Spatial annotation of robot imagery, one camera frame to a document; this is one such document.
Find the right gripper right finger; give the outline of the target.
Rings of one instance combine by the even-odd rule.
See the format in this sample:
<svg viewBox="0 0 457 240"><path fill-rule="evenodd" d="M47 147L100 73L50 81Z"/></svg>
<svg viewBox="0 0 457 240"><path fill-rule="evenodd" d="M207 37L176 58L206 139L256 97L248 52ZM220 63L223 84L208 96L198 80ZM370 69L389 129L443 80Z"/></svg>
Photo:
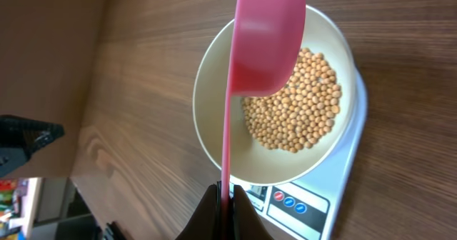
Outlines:
<svg viewBox="0 0 457 240"><path fill-rule="evenodd" d="M233 186L232 227L235 240L273 240L252 206L244 189Z"/></svg>

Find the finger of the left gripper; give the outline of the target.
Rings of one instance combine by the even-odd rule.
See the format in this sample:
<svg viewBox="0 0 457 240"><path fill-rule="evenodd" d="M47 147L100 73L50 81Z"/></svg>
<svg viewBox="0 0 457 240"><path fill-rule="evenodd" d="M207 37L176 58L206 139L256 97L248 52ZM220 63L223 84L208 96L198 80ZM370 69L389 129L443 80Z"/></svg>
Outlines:
<svg viewBox="0 0 457 240"><path fill-rule="evenodd" d="M26 164L34 153L64 134L60 124L1 115L1 177Z"/></svg>

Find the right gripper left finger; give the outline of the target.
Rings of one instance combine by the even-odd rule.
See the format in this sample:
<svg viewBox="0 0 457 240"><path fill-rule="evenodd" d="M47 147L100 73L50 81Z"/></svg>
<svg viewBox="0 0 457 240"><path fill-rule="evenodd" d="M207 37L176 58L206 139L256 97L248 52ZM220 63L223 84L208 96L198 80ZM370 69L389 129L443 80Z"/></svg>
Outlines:
<svg viewBox="0 0 457 240"><path fill-rule="evenodd" d="M220 189L210 185L176 240L214 240L219 235Z"/></svg>

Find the pink plastic measuring scoop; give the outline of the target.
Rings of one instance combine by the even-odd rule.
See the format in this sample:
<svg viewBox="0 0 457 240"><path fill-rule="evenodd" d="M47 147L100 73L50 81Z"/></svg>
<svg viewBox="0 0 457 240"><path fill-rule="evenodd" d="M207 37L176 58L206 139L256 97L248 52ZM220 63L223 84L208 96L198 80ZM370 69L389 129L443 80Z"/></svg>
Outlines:
<svg viewBox="0 0 457 240"><path fill-rule="evenodd" d="M231 97L268 96L291 76L306 0L236 0L228 67L221 169L221 210L229 209Z"/></svg>

